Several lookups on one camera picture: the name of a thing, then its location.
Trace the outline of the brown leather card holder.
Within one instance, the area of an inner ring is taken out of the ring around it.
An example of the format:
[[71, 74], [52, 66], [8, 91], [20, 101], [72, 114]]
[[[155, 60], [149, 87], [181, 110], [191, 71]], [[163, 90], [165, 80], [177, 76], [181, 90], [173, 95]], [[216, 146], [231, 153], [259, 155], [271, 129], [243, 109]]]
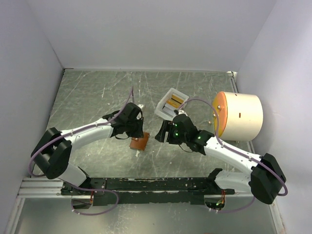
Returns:
[[143, 132], [143, 138], [131, 138], [129, 147], [133, 150], [144, 151], [149, 139], [150, 134], [148, 132]]

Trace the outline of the gold credit card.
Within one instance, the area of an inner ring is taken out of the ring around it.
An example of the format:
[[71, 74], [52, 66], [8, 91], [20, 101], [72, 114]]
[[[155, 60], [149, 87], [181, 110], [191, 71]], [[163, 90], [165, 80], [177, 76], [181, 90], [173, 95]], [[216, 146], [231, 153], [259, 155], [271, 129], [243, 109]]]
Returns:
[[170, 105], [170, 106], [172, 106], [173, 108], [176, 108], [176, 109], [179, 108], [180, 105], [181, 105], [181, 104], [175, 102], [175, 101], [172, 100], [172, 99], [167, 100], [167, 101], [166, 101], [166, 104], [168, 104], [168, 105]]

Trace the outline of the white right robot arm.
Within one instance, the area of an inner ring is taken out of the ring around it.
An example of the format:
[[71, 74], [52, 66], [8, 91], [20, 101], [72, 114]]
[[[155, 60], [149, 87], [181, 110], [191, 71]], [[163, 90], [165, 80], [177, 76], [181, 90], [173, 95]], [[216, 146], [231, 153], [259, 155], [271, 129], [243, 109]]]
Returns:
[[241, 150], [218, 139], [213, 133], [199, 130], [185, 115], [177, 115], [172, 121], [164, 120], [155, 139], [169, 144], [186, 144], [192, 152], [219, 158], [239, 173], [219, 172], [207, 181], [212, 194], [222, 189], [251, 192], [265, 204], [272, 204], [286, 183], [286, 177], [277, 160], [271, 154], [257, 155]]

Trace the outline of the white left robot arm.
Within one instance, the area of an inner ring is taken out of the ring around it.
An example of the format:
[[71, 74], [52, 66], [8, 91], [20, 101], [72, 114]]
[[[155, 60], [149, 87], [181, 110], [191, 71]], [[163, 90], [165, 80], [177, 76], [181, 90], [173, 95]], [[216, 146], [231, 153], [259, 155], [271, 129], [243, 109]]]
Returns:
[[142, 109], [130, 102], [123, 109], [78, 128], [62, 131], [50, 128], [32, 152], [31, 162], [40, 168], [43, 176], [61, 179], [84, 195], [91, 189], [91, 178], [80, 167], [70, 164], [71, 154], [92, 142], [121, 134], [143, 138], [143, 121]]

